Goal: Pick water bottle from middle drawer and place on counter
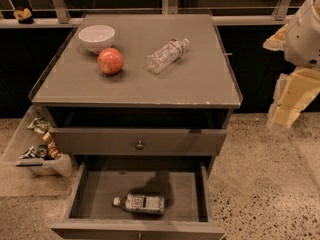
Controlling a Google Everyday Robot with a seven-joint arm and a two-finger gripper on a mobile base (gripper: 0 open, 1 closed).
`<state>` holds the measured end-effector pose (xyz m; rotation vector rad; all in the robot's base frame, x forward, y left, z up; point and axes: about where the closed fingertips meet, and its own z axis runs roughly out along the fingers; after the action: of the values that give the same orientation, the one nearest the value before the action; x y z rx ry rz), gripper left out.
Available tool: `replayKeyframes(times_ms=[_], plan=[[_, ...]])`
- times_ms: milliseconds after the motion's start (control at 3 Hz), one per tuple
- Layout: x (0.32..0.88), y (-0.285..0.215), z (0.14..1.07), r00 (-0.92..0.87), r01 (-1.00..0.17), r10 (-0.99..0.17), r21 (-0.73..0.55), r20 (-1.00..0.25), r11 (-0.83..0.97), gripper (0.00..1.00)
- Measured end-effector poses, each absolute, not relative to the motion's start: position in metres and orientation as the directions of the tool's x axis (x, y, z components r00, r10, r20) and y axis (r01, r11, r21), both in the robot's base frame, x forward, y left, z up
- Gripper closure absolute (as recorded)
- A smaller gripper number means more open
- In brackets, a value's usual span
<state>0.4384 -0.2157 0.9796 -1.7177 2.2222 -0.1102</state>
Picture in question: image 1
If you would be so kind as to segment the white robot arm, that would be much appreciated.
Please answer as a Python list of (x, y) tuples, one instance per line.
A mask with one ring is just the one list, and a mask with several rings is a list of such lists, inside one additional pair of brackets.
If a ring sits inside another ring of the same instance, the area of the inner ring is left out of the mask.
[(268, 128), (282, 132), (320, 93), (320, 0), (306, 0), (263, 47), (283, 51), (285, 60), (295, 66), (289, 75), (279, 76), (268, 112)]

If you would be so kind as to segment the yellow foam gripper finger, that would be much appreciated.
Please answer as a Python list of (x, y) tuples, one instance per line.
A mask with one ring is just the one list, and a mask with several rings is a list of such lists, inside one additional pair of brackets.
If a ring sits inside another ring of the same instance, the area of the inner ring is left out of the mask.
[(319, 69), (296, 67), (289, 75), (281, 74), (269, 108), (267, 127), (270, 130), (289, 129), (319, 93)]
[(283, 51), (284, 50), (284, 39), (288, 25), (283, 25), (278, 29), (272, 36), (265, 40), (263, 48), (271, 51)]

